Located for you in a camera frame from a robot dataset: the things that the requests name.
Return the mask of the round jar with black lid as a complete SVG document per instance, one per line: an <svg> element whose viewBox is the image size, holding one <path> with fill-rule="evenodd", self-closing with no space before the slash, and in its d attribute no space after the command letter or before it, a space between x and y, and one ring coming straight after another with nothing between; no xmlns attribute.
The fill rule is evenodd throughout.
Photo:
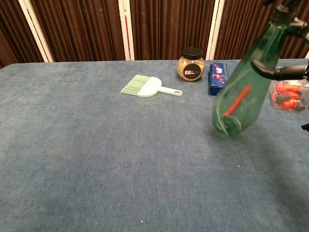
<svg viewBox="0 0 309 232"><path fill-rule="evenodd" d="M204 70L203 51L195 47L185 48L178 60L177 71L179 77L185 81L193 82L202 77Z"/></svg>

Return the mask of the blue rectangular carton box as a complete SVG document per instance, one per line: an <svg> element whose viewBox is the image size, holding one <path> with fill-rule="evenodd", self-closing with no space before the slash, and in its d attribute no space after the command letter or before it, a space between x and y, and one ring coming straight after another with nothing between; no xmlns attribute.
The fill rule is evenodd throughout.
<svg viewBox="0 0 309 232"><path fill-rule="evenodd" d="M209 69L208 94L216 96L228 80L227 66L225 63L211 63Z"/></svg>

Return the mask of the green spray bottle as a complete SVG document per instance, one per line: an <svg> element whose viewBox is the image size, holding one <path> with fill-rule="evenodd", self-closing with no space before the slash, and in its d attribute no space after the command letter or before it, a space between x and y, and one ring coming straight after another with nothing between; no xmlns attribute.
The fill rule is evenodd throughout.
<svg viewBox="0 0 309 232"><path fill-rule="evenodd" d="M282 0L281 4L278 5L273 12L269 22L273 21L291 25L294 21L300 21L295 17L300 2L301 0ZM213 104L212 123L219 132L225 135L237 135L241 133L258 118L254 118L254 111L250 109L250 92L245 96L231 115L223 116L223 114L246 86L252 87L252 85L256 84L253 69L251 67L251 58L258 47L259 38L263 36L263 31L260 33L249 51L243 56L233 72L229 75L227 82L217 94Z"/></svg>

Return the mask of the clear box with red contents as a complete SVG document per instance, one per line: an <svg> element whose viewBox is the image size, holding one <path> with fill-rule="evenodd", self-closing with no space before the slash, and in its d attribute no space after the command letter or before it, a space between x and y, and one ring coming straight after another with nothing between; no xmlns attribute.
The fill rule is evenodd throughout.
<svg viewBox="0 0 309 232"><path fill-rule="evenodd" d="M302 113L309 109L309 81L271 81L268 88L274 109Z"/></svg>

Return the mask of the light green plastic brush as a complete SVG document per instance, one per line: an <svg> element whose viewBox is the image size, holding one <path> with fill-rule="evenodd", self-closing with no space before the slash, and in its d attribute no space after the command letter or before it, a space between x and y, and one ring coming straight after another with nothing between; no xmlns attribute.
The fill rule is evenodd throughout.
<svg viewBox="0 0 309 232"><path fill-rule="evenodd" d="M120 91L121 94L141 98L152 97L158 92L173 96L181 96L183 94L181 90L163 87L162 81L159 78L145 75L135 75Z"/></svg>

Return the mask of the blue felt table cover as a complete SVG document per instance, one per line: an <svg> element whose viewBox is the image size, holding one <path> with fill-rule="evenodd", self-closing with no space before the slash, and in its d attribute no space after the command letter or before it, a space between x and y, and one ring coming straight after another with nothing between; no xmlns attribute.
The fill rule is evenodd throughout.
<svg viewBox="0 0 309 232"><path fill-rule="evenodd" d="M135 75L181 96L121 94ZM174 60L0 69L0 232L309 232L308 114L237 136Z"/></svg>

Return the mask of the red sausage stick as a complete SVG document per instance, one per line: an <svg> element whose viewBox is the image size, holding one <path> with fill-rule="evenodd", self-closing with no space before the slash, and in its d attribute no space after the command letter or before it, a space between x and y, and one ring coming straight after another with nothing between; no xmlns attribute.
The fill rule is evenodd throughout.
<svg viewBox="0 0 309 232"><path fill-rule="evenodd" d="M246 86L244 90L236 97L231 106L224 112L223 116L231 115L245 98L245 96L251 91L251 89L251 86Z"/></svg>

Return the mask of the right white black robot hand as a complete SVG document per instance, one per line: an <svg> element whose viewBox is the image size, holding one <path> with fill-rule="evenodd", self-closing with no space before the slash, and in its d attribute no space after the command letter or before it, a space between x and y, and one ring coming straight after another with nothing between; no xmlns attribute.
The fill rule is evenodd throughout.
<svg viewBox="0 0 309 232"><path fill-rule="evenodd" d="M277 62L288 34L309 36L309 26L304 22L285 23L269 22L259 38L259 44L251 58L251 67L256 84L250 91L250 109L254 111L254 118L259 116L270 81L309 80L309 62L300 66L277 67Z"/></svg>

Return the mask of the brown curtain screen panel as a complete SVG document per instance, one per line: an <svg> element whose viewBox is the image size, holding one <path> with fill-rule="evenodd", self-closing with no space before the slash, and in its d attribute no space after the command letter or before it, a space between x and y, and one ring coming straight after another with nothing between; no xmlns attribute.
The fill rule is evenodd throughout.
<svg viewBox="0 0 309 232"><path fill-rule="evenodd" d="M215 0L129 0L135 60L178 60L188 47L207 54Z"/></svg>
<svg viewBox="0 0 309 232"><path fill-rule="evenodd" d="M264 0L216 0L206 58L242 58L281 2L264 5Z"/></svg>
<svg viewBox="0 0 309 232"><path fill-rule="evenodd" d="M120 0L19 0L46 62L125 60Z"/></svg>
<svg viewBox="0 0 309 232"><path fill-rule="evenodd" d="M0 69L55 61L39 18L39 3L47 0L0 0Z"/></svg>

